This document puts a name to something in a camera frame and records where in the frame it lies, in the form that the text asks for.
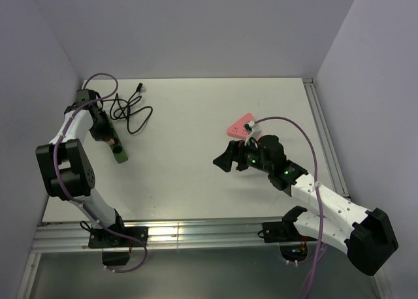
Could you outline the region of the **pink plug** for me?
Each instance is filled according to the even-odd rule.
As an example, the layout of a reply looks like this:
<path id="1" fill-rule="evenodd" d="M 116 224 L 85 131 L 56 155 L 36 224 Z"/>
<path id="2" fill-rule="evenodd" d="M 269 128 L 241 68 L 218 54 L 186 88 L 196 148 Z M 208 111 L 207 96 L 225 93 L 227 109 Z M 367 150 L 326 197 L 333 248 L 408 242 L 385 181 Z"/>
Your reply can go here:
<path id="1" fill-rule="evenodd" d="M 113 138 L 107 138 L 107 139 L 105 140 L 105 142 L 106 142 L 109 146 L 112 146 L 112 145 L 114 145 L 114 144 L 115 144 L 115 140 L 114 140 Z"/>

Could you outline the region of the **green power strip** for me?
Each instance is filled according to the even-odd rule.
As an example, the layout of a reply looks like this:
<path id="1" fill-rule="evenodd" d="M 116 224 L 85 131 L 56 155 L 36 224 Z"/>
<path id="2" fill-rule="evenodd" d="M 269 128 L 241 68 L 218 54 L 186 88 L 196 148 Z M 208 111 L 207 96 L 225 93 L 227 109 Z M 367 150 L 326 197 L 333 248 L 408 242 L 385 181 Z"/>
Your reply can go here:
<path id="1" fill-rule="evenodd" d="M 113 125 L 113 122 L 112 122 L 112 120 L 110 119 L 109 116 L 107 116 L 107 120 L 108 120 L 108 124 L 110 126 L 110 129 L 112 131 L 112 134 L 109 137 L 106 137 L 106 139 L 107 138 L 113 138 L 115 140 L 114 145 L 112 145 L 112 146 L 108 145 L 108 146 L 110 147 L 116 162 L 118 164 L 122 164 L 122 163 L 128 161 L 128 155 L 127 155 L 127 153 L 126 153 L 126 151 L 123 147 L 123 144 L 121 143 L 121 140 L 120 140 L 120 138 L 119 138 L 119 136 L 118 136 L 118 134 L 115 130 L 115 127 Z"/>

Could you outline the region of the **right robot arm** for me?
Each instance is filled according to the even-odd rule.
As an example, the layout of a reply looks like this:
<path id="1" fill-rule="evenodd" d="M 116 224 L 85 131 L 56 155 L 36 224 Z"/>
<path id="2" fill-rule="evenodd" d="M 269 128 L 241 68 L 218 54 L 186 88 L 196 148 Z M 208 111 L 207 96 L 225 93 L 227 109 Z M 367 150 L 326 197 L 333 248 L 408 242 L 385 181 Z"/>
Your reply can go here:
<path id="1" fill-rule="evenodd" d="M 274 188 L 305 204 L 282 217 L 277 238 L 321 238 L 369 276 L 398 249 L 391 221 L 383 210 L 356 205 L 315 181 L 305 168 L 287 158 L 277 136 L 266 135 L 257 142 L 231 140 L 213 161 L 224 172 L 230 172 L 234 163 L 238 171 L 254 168 L 265 172 Z"/>

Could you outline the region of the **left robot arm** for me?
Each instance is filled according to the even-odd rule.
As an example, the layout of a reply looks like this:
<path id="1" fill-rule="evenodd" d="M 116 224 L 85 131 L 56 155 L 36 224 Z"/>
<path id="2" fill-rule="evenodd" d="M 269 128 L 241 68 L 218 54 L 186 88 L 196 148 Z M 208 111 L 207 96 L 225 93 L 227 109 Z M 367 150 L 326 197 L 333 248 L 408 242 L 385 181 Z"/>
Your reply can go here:
<path id="1" fill-rule="evenodd" d="M 57 135 L 38 146 L 35 155 L 46 192 L 76 206 L 90 221 L 86 229 L 112 246 L 125 243 L 127 229 L 113 207 L 95 188 L 95 173 L 84 150 L 88 134 L 104 142 L 118 164 L 128 160 L 108 114 L 96 102 L 99 94 L 90 89 L 76 92 L 76 102 L 65 110 L 65 120 Z"/>

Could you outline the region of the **pink triangular power strip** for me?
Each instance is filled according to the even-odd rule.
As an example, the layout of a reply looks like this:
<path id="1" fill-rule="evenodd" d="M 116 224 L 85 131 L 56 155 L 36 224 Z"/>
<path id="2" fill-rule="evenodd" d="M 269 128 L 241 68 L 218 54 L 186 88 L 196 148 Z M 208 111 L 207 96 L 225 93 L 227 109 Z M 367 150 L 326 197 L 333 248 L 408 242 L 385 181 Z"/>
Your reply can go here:
<path id="1" fill-rule="evenodd" d="M 244 125 L 250 121 L 254 121 L 253 115 L 251 113 L 245 114 L 238 121 L 227 128 L 227 136 L 237 138 L 239 140 L 245 140 L 248 137 L 248 132 L 246 131 Z"/>

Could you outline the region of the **aluminium front rail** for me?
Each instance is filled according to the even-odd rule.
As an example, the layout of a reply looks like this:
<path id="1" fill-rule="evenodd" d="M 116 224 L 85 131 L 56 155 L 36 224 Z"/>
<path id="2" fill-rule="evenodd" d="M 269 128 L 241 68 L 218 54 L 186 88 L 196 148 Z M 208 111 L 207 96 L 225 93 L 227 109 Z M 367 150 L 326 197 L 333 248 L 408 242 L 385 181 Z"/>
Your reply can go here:
<path id="1" fill-rule="evenodd" d="M 127 221 L 126 227 L 148 227 L 149 250 L 259 247 L 257 233 L 265 222 L 280 217 Z M 77 222 L 45 223 L 37 227 L 31 253 L 98 252 L 88 247 L 88 232 Z"/>

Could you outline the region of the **aluminium rail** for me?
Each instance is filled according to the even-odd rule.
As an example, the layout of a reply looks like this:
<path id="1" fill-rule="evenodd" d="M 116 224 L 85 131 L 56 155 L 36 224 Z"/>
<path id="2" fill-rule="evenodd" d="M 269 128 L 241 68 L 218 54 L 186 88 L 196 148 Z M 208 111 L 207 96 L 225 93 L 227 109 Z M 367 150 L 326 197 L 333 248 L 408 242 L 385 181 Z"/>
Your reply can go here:
<path id="1" fill-rule="evenodd" d="M 315 84 L 313 78 L 303 78 L 302 83 L 310 104 L 310 108 L 313 114 L 313 119 L 315 121 L 315 126 L 319 135 L 319 140 L 321 142 L 321 147 L 325 156 L 327 169 L 330 174 L 330 180 L 335 191 L 346 197 L 348 200 L 351 199 L 346 182 L 344 180 L 342 169 L 330 137 L 330 133 L 325 121 L 325 117 L 319 103 L 319 98 L 315 90 Z"/>
<path id="2" fill-rule="evenodd" d="M 280 217 L 127 221 L 126 227 L 148 227 L 149 250 L 259 247 L 257 233 L 265 222 Z M 37 227 L 31 253 L 98 252 L 88 247 L 88 232 L 77 222 L 45 223 Z"/>

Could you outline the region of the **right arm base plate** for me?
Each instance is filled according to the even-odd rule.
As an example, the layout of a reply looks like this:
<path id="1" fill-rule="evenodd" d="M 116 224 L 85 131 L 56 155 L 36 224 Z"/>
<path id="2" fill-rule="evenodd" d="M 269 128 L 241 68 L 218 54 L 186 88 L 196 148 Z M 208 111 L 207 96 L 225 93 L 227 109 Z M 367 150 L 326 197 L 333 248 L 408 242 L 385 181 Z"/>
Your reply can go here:
<path id="1" fill-rule="evenodd" d="M 284 221 L 264 222 L 262 229 L 257 236 L 264 240 L 264 243 L 297 242 L 301 240 L 294 224 Z"/>

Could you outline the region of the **aluminium right rail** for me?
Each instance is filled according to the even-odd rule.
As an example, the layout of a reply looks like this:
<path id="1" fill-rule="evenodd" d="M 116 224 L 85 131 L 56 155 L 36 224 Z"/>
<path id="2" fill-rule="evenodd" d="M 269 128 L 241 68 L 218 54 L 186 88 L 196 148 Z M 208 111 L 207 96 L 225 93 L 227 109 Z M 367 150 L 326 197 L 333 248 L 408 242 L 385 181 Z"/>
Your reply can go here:
<path id="1" fill-rule="evenodd" d="M 321 142 L 321 147 L 325 156 L 327 169 L 330 174 L 330 180 L 335 191 L 346 197 L 348 200 L 351 199 L 346 182 L 344 180 L 342 169 L 330 137 L 330 133 L 325 121 L 325 117 L 319 103 L 319 98 L 315 90 L 315 84 L 313 78 L 303 78 L 302 83 L 310 104 L 310 108 L 313 114 L 313 119 L 315 121 L 315 126 L 319 135 L 319 140 Z"/>

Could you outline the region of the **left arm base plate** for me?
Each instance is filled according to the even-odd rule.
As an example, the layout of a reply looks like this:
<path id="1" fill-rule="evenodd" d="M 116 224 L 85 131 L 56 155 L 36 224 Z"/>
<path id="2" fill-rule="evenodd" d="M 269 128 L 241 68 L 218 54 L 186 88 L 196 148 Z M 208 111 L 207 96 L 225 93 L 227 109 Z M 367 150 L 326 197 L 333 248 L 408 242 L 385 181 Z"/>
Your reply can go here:
<path id="1" fill-rule="evenodd" d="M 118 247 L 142 247 L 143 244 L 146 245 L 148 227 L 125 227 L 124 230 L 124 235 L 135 238 L 140 242 L 115 236 L 103 229 L 93 229 L 90 234 L 88 247 L 90 249 L 108 249 Z"/>

